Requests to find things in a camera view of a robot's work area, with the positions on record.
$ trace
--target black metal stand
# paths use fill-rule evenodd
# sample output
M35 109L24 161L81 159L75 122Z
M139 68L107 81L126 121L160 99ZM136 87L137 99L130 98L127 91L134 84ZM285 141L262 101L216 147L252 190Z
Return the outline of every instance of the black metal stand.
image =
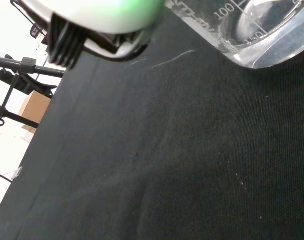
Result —
M51 76L51 77L57 77L57 78L63 77L64 71L55 70L55 69L51 69L51 68L47 68L47 67L36 66L35 63L36 63L36 60L31 59L31 58L26 58L26 57L24 57L21 62L6 59L6 58L0 58L0 68L11 69L13 71L16 71L14 79L13 79L13 81L10 85L10 88L8 89L8 92L3 101L3 104L0 106L0 122L1 122L0 127L2 127L5 123L2 118L11 119L16 122L28 125L35 129L38 127L38 123L30 121L26 118L23 118L21 116L11 113L11 112L8 112L5 109L6 104L12 94L12 91L19 80L20 73L21 74L40 74L40 75L47 75L47 76Z

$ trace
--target printed number 100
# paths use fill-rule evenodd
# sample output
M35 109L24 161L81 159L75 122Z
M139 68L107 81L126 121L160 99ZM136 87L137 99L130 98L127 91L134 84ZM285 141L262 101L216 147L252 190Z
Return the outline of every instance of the printed number 100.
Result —
M214 15L217 15L217 16L218 16L218 19L219 19L219 20L222 20L222 19L224 19L226 16L228 16L229 13L234 12L234 10L235 10L235 8L233 7L233 5L227 3L227 4L225 4L225 7L219 9L219 13L220 13L220 14L218 14L217 12L215 12Z

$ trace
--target black cable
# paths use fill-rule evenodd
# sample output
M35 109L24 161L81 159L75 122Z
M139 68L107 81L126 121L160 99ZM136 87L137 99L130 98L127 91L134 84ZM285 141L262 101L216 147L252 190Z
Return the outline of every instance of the black cable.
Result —
M11 174L11 173L13 173L13 172L16 172L16 170L15 170L15 171L8 172L8 173L6 173L6 174L3 174L2 176L5 176L5 175L7 175L7 174Z
M88 37L88 30L52 15L48 29L49 63L72 69Z
M2 178L2 179L4 179L4 180L6 180L6 181L8 181L8 182L12 183L12 181L11 181L11 180L9 180L8 178L6 178L6 177L4 177L4 176L2 176L2 175L0 175L0 178Z

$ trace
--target black cloth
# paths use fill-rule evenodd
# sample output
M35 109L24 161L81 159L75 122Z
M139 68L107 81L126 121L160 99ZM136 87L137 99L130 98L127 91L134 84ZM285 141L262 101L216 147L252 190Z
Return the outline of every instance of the black cloth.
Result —
M11 72L6 71L4 68L0 70L0 81L11 85L13 79L14 75ZM33 89L29 87L28 84L21 77L19 78L14 88L27 95L33 91Z
M138 59L65 74L0 240L304 240L304 52L245 69L164 18Z

